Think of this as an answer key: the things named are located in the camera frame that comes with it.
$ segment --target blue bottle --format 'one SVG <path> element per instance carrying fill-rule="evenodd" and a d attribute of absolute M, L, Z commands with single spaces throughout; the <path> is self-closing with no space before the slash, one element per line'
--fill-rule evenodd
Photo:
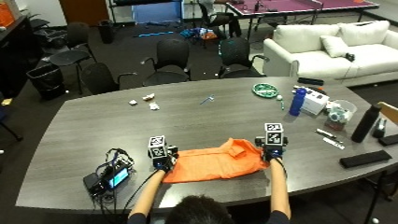
<path fill-rule="evenodd" d="M 304 104 L 304 100 L 306 97 L 308 91 L 304 88 L 296 90 L 294 100 L 292 101 L 292 106 L 289 109 L 289 114 L 293 116 L 300 115 L 300 109 Z"/>

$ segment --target conference table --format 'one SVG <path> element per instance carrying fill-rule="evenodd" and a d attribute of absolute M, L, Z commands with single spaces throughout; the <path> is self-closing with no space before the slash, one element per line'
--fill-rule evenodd
<path fill-rule="evenodd" d="M 253 94 L 257 83 L 269 83 L 284 96 L 285 110 L 274 99 Z M 352 182 L 391 168 L 398 163 L 398 146 L 382 147 L 370 135 L 361 144 L 350 135 L 370 104 L 346 87 L 326 81 L 325 92 L 333 100 L 348 100 L 358 107 L 345 130 L 325 126 L 326 116 L 289 115 L 296 79 L 290 77 L 246 77 L 213 79 L 143 87 L 67 101 L 48 126 L 36 149 L 16 206 L 43 208 L 64 213 L 100 211 L 87 194 L 84 176 L 104 163 L 105 152 L 115 147 L 135 160 L 135 173 L 117 188 L 117 209 L 143 181 L 153 173 L 148 158 L 151 136 L 165 135 L 168 145 L 180 150 L 218 147 L 232 137 L 254 143 L 265 134 L 264 123 L 282 123 L 289 145 L 284 162 L 290 195 L 302 194 Z M 143 97 L 155 93 L 160 110 L 149 109 Z M 209 95 L 214 101 L 200 104 Z M 344 141 L 344 150 L 328 144 L 314 132 L 320 128 Z M 386 135 L 398 133 L 389 121 Z M 350 169 L 340 159 L 385 150 L 393 159 Z M 153 204 L 155 212 L 168 211 L 186 195 L 205 194 L 225 205 L 256 203 L 270 198 L 270 170 L 232 179 L 162 184 Z"/>
<path fill-rule="evenodd" d="M 257 2 L 262 4 L 258 10 L 256 10 Z M 322 3 L 324 7 L 318 8 L 317 3 Z M 282 20 L 286 21 L 288 16 L 309 14 L 316 16 L 317 13 L 348 11 L 357 12 L 359 14 L 358 21 L 361 21 L 363 11 L 367 9 L 377 9 L 379 4 L 373 3 L 371 1 L 359 2 L 356 0 L 245 0 L 242 4 L 226 3 L 226 7 L 233 10 L 242 19 L 250 19 L 248 31 L 249 39 L 253 19 L 284 17 Z"/>

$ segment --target gray table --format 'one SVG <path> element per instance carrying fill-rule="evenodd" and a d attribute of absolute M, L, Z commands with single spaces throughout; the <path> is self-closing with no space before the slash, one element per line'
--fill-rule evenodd
<path fill-rule="evenodd" d="M 253 95 L 254 84 L 268 82 L 277 86 L 285 99 L 281 111 L 276 99 Z M 265 122 L 281 122 L 290 144 L 285 153 L 289 173 L 290 195 L 324 189 L 346 183 L 387 169 L 398 162 L 398 147 L 385 148 L 393 159 L 357 168 L 345 169 L 340 158 L 381 150 L 373 137 L 354 144 L 350 135 L 370 104 L 346 87 L 326 85 L 325 91 L 333 99 L 353 102 L 358 111 L 345 131 L 333 132 L 345 142 L 346 149 L 326 144 L 316 128 L 324 126 L 326 117 L 312 117 L 304 113 L 294 118 L 288 115 L 293 100 L 294 79 L 288 77 L 237 78 L 205 80 L 117 91 L 65 102 L 37 147 L 16 205 L 91 212 L 83 178 L 104 162 L 105 152 L 120 147 L 136 160 L 136 175 L 119 188 L 119 208 L 152 173 L 147 156 L 148 138 L 165 135 L 169 145 L 180 150 L 218 147 L 229 137 L 254 138 L 264 134 Z M 161 110 L 151 111 L 147 94 L 156 93 Z M 216 101 L 200 102 L 210 95 Z M 139 105 L 128 102 L 136 99 Z M 391 122 L 387 134 L 398 133 Z M 228 180 L 162 185 L 155 202 L 155 210 L 166 211 L 181 197 L 206 194 L 226 205 L 265 201 L 270 196 L 270 172 L 257 172 Z"/>

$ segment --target cabinet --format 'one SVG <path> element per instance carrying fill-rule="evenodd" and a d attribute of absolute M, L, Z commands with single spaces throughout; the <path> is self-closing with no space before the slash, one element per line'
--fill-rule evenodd
<path fill-rule="evenodd" d="M 0 33 L 0 92 L 15 97 L 27 83 L 27 71 L 36 67 L 43 50 L 28 18 L 20 17 Z"/>

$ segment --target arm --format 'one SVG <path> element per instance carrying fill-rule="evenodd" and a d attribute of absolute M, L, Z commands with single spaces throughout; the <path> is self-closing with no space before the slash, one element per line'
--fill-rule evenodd
<path fill-rule="evenodd" d="M 286 214 L 290 219 L 292 211 L 289 205 L 289 195 L 288 195 L 288 186 L 286 178 L 284 173 L 284 168 L 277 162 L 282 162 L 282 159 L 276 158 L 270 160 L 272 166 L 272 212 L 280 211 Z"/>
<path fill-rule="evenodd" d="M 136 213 L 143 213 L 145 216 L 148 216 L 148 213 L 149 213 L 149 210 L 152 207 L 152 203 L 155 200 L 155 196 L 157 194 L 158 187 L 160 187 L 164 176 L 165 176 L 165 171 L 158 170 L 151 177 L 149 182 L 148 182 L 148 184 L 143 190 L 143 193 L 140 195 L 140 198 L 136 202 L 136 205 L 128 215 L 129 217 Z"/>

